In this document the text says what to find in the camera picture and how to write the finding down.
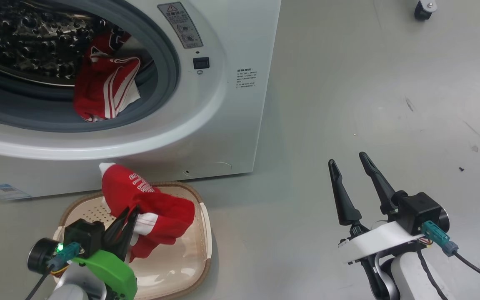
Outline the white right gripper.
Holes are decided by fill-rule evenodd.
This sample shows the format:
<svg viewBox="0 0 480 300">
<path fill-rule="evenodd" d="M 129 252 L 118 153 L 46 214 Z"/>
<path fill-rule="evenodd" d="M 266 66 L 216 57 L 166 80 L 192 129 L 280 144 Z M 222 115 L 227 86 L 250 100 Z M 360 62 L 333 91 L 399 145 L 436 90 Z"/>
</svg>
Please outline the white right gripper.
<svg viewBox="0 0 480 300">
<path fill-rule="evenodd" d="M 380 199 L 381 213 L 384 215 L 393 215 L 397 209 L 396 205 L 392 202 L 392 197 L 396 193 L 394 188 L 389 184 L 388 180 L 385 179 L 384 175 L 379 171 L 366 152 L 360 152 L 359 158 L 365 173 L 371 178 Z M 329 160 L 328 171 L 330 173 L 339 224 L 341 226 L 358 224 L 362 215 L 360 211 L 354 207 L 345 190 L 343 177 L 334 159 Z M 339 243 L 340 260 L 345 264 L 354 262 L 355 260 L 361 260 L 367 256 L 377 254 L 380 251 L 417 240 L 423 236 L 422 233 L 413 236 L 406 232 L 397 222 L 389 222 L 358 237 L 354 237 L 351 240 L 345 240 Z"/>
</svg>

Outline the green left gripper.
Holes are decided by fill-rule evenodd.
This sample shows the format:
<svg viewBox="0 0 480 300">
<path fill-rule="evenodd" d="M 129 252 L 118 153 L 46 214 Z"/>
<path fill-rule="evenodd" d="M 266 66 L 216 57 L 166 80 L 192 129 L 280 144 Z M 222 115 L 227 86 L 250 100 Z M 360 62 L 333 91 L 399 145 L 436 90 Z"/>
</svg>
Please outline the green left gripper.
<svg viewBox="0 0 480 300">
<path fill-rule="evenodd" d="M 102 249 L 88 258 L 72 259 L 78 267 L 90 271 L 98 280 L 99 292 L 93 292 L 97 300 L 135 300 L 137 279 L 132 268 L 124 262 L 131 247 L 140 206 L 132 210 L 126 207 L 102 235 Z"/>
</svg>

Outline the red garment with white lettering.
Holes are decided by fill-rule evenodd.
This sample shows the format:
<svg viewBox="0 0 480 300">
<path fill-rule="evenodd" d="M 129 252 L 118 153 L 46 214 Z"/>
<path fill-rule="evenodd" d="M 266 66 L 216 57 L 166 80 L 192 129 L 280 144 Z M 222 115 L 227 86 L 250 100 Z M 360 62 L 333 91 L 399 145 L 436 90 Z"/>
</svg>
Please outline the red garment with white lettering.
<svg viewBox="0 0 480 300">
<path fill-rule="evenodd" d="M 130 258 L 147 258 L 160 244 L 173 245 L 194 222 L 192 201 L 153 187 L 139 174 L 116 163 L 101 163 L 103 203 L 114 217 L 139 207 L 131 237 Z"/>
</svg>

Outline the cream perforated laundry basket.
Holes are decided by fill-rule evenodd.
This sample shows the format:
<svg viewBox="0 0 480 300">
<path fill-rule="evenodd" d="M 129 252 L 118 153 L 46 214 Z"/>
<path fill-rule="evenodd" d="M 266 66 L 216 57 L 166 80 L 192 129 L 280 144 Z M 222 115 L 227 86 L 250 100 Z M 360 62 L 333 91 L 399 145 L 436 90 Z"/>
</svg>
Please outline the cream perforated laundry basket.
<svg viewBox="0 0 480 300">
<path fill-rule="evenodd" d="M 193 224 L 175 244 L 159 245 L 148 258 L 129 264 L 137 278 L 135 300 L 174 300 L 197 289 L 210 271 L 211 222 L 202 198 L 190 185 L 153 182 L 152 186 L 195 205 Z"/>
</svg>

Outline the white washing machine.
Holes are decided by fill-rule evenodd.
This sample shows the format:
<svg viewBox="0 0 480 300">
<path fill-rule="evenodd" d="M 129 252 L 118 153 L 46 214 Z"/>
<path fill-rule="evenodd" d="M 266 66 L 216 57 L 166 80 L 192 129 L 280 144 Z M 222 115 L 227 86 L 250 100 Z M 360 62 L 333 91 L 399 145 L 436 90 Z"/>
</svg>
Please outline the white washing machine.
<svg viewBox="0 0 480 300">
<path fill-rule="evenodd" d="M 184 49 L 159 4 L 181 2 Z M 35 197 L 98 190 L 99 164 L 151 181 L 253 170 L 282 0 L 0 0 L 0 184 Z M 74 84 L 93 38 L 118 25 L 140 98 L 87 122 Z"/>
</svg>

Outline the blue energy label sticker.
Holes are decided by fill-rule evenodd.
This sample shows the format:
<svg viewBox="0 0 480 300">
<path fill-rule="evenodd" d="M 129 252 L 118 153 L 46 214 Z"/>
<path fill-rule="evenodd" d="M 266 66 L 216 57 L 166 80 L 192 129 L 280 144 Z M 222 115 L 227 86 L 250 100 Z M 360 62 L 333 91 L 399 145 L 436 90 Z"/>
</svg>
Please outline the blue energy label sticker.
<svg viewBox="0 0 480 300">
<path fill-rule="evenodd" d="M 21 200 L 30 199 L 32 196 L 23 192 L 9 184 L 0 184 L 0 199 L 1 200 Z"/>
</svg>

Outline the metal cart leg with caster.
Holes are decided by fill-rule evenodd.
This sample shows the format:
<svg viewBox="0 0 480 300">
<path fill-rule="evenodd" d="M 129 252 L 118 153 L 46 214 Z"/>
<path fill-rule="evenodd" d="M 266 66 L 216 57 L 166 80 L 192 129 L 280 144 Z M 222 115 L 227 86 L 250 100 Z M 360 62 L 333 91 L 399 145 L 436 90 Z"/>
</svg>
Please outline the metal cart leg with caster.
<svg viewBox="0 0 480 300">
<path fill-rule="evenodd" d="M 427 21 L 438 9 L 436 0 L 415 0 L 414 17 L 417 21 Z"/>
</svg>

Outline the grey warning label sticker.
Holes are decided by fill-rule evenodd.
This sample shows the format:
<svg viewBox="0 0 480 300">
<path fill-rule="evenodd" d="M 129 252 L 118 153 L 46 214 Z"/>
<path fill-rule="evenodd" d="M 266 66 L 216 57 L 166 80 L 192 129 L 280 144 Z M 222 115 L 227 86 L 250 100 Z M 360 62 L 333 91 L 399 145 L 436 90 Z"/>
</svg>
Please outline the grey warning label sticker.
<svg viewBox="0 0 480 300">
<path fill-rule="evenodd" d="M 163 3 L 157 7 L 177 34 L 184 49 L 201 48 L 203 46 L 200 34 L 181 2 Z"/>
</svg>

